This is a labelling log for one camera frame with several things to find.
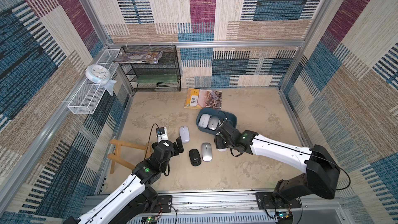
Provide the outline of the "silver slim computer mouse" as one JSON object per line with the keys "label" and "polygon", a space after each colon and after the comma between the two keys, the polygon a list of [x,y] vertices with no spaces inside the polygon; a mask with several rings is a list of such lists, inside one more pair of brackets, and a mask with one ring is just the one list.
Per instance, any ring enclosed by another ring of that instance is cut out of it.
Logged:
{"label": "silver slim computer mouse", "polygon": [[202,159],[204,162],[212,161],[212,147],[210,143],[202,144]]}

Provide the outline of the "black computer mouse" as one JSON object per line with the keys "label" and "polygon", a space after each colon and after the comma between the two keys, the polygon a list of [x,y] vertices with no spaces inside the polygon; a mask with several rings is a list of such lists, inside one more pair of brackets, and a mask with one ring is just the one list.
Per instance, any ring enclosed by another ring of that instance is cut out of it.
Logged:
{"label": "black computer mouse", "polygon": [[202,163],[200,153],[197,149],[191,149],[189,151],[189,158],[190,158],[190,163],[193,167],[197,167]]}

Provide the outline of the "teal plastic storage box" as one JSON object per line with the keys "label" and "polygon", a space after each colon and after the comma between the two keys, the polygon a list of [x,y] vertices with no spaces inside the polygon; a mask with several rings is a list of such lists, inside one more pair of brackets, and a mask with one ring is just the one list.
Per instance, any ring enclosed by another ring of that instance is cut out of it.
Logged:
{"label": "teal plastic storage box", "polygon": [[[207,121],[207,124],[208,124],[207,127],[204,127],[204,124],[202,124],[202,122],[201,122],[201,118],[205,114],[209,115],[208,121]],[[216,128],[210,129],[210,119],[213,116],[218,118],[219,123],[222,123],[223,120],[226,120],[234,128],[236,128],[236,126],[237,126],[237,117],[234,114],[207,107],[207,108],[203,108],[199,111],[199,114],[195,121],[197,128],[202,132],[205,132],[205,133],[208,133],[211,135],[216,135],[217,134]]]}

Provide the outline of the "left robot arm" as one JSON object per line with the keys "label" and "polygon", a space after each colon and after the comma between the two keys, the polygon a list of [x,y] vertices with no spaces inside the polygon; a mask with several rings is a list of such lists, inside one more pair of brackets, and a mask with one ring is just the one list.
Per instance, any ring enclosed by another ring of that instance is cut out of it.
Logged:
{"label": "left robot arm", "polygon": [[181,138],[175,143],[162,140],[152,145],[153,153],[140,162],[127,179],[105,200],[81,215],[69,217],[65,224],[125,224],[157,204],[158,193],[151,188],[162,174],[170,173],[171,157],[183,152]]}

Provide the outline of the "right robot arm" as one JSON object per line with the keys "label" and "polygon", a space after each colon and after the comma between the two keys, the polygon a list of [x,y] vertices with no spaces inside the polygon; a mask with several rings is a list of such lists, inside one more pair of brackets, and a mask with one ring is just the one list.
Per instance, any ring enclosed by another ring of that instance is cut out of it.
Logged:
{"label": "right robot arm", "polygon": [[337,191],[341,169],[320,145],[312,148],[298,147],[267,138],[257,132],[239,132],[227,121],[216,129],[215,144],[218,149],[229,148],[239,155],[264,156],[292,166],[301,174],[278,181],[271,199],[275,206],[284,207],[293,200],[316,195],[332,200]]}

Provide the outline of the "silver grey computer mouse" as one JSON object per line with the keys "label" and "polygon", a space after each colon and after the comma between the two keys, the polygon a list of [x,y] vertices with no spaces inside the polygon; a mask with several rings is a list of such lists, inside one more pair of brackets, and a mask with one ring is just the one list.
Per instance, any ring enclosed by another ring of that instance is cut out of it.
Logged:
{"label": "silver grey computer mouse", "polygon": [[218,116],[212,116],[209,119],[207,128],[210,130],[216,130],[219,123],[220,123],[220,120],[219,120]]}

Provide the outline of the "white rounded computer mouse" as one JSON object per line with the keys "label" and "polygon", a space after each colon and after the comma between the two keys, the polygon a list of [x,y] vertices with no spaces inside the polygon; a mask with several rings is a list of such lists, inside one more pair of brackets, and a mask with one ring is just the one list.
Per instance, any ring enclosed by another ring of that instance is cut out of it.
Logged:
{"label": "white rounded computer mouse", "polygon": [[209,120],[210,120],[209,114],[202,114],[198,126],[206,129],[208,127]]}

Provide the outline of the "wooden stand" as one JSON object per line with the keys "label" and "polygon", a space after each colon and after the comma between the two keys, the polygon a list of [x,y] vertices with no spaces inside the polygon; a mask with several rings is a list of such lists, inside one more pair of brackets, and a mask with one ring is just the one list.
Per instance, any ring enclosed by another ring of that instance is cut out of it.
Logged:
{"label": "wooden stand", "polygon": [[131,171],[136,168],[136,165],[133,165],[132,163],[124,160],[121,157],[122,150],[124,148],[131,148],[131,149],[144,151],[145,152],[144,159],[149,158],[152,154],[152,148],[149,143],[146,145],[142,145],[142,144],[133,144],[121,140],[112,139],[110,141],[110,144],[115,146],[114,151],[112,151],[110,154],[107,155],[108,159],[111,161],[110,174],[113,174],[115,172],[116,164],[119,164]]}

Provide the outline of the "yellow English textbook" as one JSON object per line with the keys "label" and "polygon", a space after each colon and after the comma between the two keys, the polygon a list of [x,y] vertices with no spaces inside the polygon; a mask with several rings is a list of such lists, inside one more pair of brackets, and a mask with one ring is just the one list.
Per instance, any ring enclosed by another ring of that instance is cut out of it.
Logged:
{"label": "yellow English textbook", "polygon": [[189,88],[184,108],[201,110],[203,108],[222,109],[222,91]]}

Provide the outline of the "black stapler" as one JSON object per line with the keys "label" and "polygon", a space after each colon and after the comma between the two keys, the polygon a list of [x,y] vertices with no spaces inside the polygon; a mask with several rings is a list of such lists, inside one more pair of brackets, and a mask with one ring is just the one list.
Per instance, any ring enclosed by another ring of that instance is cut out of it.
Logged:
{"label": "black stapler", "polygon": [[158,88],[176,88],[175,84],[169,84],[169,83],[157,83]]}

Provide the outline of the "black mesh desk shelf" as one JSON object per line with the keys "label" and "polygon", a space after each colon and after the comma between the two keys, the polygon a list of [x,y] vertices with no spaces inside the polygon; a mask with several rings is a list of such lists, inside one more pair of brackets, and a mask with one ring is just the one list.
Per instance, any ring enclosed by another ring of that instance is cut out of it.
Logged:
{"label": "black mesh desk shelf", "polygon": [[[120,63],[134,93],[178,92],[181,90],[181,73],[175,45],[123,46],[121,54],[128,52],[163,52],[157,64]],[[157,83],[175,84],[176,88],[158,88]]]}

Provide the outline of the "magazine on shelf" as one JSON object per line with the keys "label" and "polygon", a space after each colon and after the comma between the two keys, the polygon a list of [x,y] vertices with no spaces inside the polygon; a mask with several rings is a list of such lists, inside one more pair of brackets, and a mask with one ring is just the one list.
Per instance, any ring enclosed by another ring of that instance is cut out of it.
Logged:
{"label": "magazine on shelf", "polygon": [[163,52],[128,52],[113,59],[114,63],[127,64],[157,64]]}

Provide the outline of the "white round clock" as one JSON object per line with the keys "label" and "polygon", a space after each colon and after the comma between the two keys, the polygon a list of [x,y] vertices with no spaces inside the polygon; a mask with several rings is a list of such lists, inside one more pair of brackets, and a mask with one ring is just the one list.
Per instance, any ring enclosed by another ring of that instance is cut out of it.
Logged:
{"label": "white round clock", "polygon": [[92,64],[87,67],[85,75],[89,81],[99,85],[107,84],[110,80],[109,70],[98,64]]}

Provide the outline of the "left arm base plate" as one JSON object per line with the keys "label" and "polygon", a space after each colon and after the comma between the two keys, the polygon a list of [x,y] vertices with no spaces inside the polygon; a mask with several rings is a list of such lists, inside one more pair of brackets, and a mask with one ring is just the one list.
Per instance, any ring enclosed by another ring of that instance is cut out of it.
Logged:
{"label": "left arm base plate", "polygon": [[159,195],[152,210],[152,213],[170,213],[172,211],[171,205],[173,204],[172,195]]}

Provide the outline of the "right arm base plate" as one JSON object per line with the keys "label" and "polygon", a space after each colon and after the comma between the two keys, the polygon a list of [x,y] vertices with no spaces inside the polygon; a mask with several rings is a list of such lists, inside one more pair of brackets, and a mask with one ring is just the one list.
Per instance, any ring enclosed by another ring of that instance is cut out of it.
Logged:
{"label": "right arm base plate", "polygon": [[276,201],[272,198],[271,192],[256,192],[256,203],[258,209],[289,209],[289,208],[301,208],[302,205],[298,198],[292,200],[290,203],[283,203],[282,201]]}

